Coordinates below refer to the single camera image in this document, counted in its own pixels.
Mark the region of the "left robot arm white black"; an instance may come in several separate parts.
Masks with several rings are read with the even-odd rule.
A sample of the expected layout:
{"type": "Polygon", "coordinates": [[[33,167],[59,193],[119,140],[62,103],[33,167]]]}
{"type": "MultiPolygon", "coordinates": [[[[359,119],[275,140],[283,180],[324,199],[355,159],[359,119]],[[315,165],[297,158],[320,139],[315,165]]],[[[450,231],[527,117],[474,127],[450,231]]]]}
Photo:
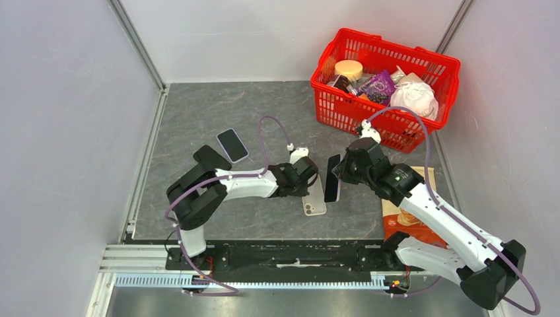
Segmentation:
{"type": "Polygon", "coordinates": [[[246,197],[304,197],[314,184],[318,167],[309,157],[294,163],[269,165],[254,171],[223,170],[202,160],[166,191],[178,227],[182,261],[190,269],[201,269],[207,261],[204,224],[225,201],[246,197]]]}

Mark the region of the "black smartphone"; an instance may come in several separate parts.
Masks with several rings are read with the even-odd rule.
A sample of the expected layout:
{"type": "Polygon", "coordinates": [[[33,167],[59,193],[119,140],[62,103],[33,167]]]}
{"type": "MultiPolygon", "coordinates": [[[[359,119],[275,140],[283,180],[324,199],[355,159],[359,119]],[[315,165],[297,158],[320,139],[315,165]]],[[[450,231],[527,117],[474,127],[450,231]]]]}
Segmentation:
{"type": "Polygon", "coordinates": [[[328,159],[326,183],[324,189],[325,203],[333,203],[339,201],[341,182],[333,170],[340,162],[340,154],[334,155],[328,159]]]}

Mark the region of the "black phone case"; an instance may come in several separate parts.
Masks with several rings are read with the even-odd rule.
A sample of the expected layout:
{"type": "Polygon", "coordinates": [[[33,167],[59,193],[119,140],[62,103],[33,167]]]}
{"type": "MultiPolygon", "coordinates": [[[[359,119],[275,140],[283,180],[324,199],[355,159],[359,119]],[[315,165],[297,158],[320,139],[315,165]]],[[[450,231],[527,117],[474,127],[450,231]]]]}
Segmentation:
{"type": "Polygon", "coordinates": [[[220,155],[209,145],[203,145],[194,154],[193,158],[196,162],[206,162],[210,167],[218,168],[221,170],[231,170],[231,163],[220,155]]]}

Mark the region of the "beige phone case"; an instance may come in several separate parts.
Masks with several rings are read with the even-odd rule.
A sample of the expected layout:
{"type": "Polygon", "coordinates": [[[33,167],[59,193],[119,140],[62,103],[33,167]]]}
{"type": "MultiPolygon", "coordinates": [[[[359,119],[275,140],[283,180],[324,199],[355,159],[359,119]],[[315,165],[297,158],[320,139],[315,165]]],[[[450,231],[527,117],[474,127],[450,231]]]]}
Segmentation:
{"type": "Polygon", "coordinates": [[[309,182],[307,190],[308,195],[302,198],[304,214],[308,217],[324,215],[327,212],[327,207],[319,174],[316,175],[313,182],[309,182]]]}

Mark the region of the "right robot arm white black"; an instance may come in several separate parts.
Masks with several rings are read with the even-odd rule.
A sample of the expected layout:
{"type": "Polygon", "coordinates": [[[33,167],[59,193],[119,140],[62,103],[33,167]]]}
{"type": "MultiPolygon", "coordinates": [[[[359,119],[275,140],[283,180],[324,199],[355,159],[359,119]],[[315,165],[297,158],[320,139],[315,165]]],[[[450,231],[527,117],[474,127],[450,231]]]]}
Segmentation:
{"type": "Polygon", "coordinates": [[[412,214],[447,244],[422,242],[398,231],[384,243],[382,264],[403,265],[435,273],[455,284],[475,304],[492,310],[520,279],[525,247],[479,228],[431,189],[426,177],[407,164],[392,164],[372,137],[352,142],[333,169],[342,182],[365,184],[379,198],[412,214]]]}

